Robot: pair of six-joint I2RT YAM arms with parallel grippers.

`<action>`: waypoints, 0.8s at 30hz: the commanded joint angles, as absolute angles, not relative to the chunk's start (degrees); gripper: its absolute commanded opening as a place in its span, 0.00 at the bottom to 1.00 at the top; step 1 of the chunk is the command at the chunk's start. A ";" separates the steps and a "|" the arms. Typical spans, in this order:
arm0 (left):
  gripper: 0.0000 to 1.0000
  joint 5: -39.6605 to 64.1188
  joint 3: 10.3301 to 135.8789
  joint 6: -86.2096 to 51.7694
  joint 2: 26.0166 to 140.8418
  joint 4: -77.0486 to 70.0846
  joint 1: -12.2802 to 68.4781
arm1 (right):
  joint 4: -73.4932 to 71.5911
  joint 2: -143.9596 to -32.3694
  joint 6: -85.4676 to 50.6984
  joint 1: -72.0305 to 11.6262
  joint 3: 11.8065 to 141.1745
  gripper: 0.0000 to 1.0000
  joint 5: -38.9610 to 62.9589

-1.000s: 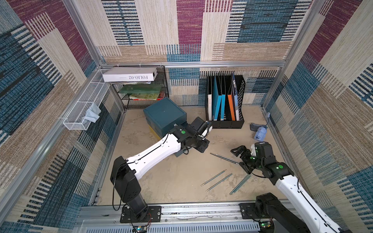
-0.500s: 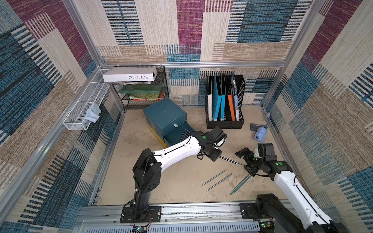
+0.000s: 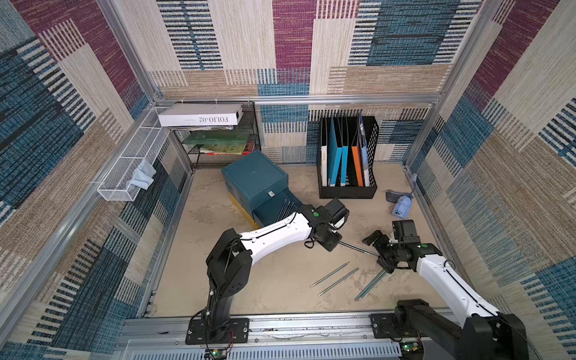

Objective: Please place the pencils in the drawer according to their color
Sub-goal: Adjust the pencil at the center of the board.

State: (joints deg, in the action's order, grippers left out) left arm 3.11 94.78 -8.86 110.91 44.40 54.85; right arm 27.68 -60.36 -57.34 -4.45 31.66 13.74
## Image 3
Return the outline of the teal pencil pair horizontal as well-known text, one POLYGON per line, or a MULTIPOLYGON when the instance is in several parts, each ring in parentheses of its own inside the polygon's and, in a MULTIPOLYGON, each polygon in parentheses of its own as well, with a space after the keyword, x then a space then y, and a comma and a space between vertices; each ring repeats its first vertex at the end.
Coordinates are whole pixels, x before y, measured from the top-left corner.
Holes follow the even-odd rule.
POLYGON ((366 250, 366 249, 364 249, 364 248, 362 248, 362 247, 356 246, 356 245, 354 245, 354 244, 347 243, 347 242, 345 242, 345 241, 340 241, 340 242, 339 242, 339 245, 344 246, 345 248, 352 249, 352 250, 354 250, 354 251, 358 251, 358 252, 360 252, 360 253, 362 253, 362 254, 368 254, 368 255, 375 256, 375 257, 378 257, 378 256, 379 256, 378 253, 374 253, 373 251, 366 250))

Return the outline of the teal drawer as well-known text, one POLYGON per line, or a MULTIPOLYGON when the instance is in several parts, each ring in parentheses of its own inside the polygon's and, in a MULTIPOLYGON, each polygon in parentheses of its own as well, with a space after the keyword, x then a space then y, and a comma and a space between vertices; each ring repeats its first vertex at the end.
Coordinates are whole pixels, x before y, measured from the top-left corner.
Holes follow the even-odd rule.
POLYGON ((260 227, 266 227, 277 222, 277 216, 284 200, 294 202, 292 213, 302 206, 302 202, 290 191, 289 188, 286 188, 253 210, 253 219, 260 227))

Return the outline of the teal drawer cabinet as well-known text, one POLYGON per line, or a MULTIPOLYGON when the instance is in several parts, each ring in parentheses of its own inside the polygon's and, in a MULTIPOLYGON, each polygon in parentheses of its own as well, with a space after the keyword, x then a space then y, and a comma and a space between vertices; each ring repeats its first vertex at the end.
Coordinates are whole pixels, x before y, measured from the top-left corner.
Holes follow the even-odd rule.
POLYGON ((264 202, 289 188, 289 176, 261 151, 255 151, 222 169, 226 189, 251 215, 264 202))

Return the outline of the yellow bottom drawer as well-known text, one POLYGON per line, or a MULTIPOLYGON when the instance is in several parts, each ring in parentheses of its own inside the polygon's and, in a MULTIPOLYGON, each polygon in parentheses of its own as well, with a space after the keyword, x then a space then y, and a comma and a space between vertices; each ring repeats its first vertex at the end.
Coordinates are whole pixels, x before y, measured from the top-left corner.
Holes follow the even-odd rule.
POLYGON ((254 230, 258 230, 260 226, 257 222, 251 217, 251 215, 242 207, 242 205, 236 200, 236 198, 230 194, 229 198, 231 199, 233 205, 240 211, 243 217, 249 222, 254 230))

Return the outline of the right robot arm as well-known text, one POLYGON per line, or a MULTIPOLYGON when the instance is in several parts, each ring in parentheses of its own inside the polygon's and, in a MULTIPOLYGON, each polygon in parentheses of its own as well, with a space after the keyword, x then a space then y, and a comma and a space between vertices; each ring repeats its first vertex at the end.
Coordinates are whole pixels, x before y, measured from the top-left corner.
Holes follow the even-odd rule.
POLYGON ((393 313, 370 316, 373 336, 401 342, 424 335, 454 359, 528 359, 523 322, 484 300, 431 243, 423 243, 413 220, 392 224, 393 236, 376 230, 363 239, 378 253, 383 274, 411 270, 426 280, 448 305, 457 322, 422 299, 400 300, 393 313))

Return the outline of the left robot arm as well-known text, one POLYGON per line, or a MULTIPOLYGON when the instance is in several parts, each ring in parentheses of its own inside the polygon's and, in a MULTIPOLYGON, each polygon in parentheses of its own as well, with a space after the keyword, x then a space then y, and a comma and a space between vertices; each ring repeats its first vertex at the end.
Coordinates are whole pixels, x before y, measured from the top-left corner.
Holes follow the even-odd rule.
POLYGON ((263 228, 238 233, 224 231, 206 258, 209 293, 207 306, 201 310, 203 330, 194 335, 196 326, 189 326, 187 344, 203 341, 223 344, 240 335, 230 318, 233 297, 249 282, 252 267, 264 257, 293 243, 306 248, 316 244, 331 252, 342 239, 338 232, 348 220, 349 210, 339 199, 314 207, 301 205, 285 218, 263 228))

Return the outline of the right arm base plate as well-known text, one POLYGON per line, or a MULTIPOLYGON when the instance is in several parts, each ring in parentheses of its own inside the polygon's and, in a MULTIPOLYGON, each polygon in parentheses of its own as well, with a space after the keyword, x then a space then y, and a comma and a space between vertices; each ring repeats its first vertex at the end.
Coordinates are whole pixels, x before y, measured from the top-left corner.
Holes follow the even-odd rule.
POLYGON ((418 332, 414 328, 399 325, 393 313, 372 313, 369 315, 369 320, 376 339, 388 338, 393 341, 402 341, 418 337, 418 332))

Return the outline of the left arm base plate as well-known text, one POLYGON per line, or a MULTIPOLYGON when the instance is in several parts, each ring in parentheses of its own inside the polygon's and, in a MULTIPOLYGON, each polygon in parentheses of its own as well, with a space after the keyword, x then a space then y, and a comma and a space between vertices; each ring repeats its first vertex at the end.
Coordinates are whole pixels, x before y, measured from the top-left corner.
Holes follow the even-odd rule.
POLYGON ((184 342, 186 345, 246 344, 249 330, 249 318, 232 318, 216 328, 210 328, 207 319, 191 319, 184 342))

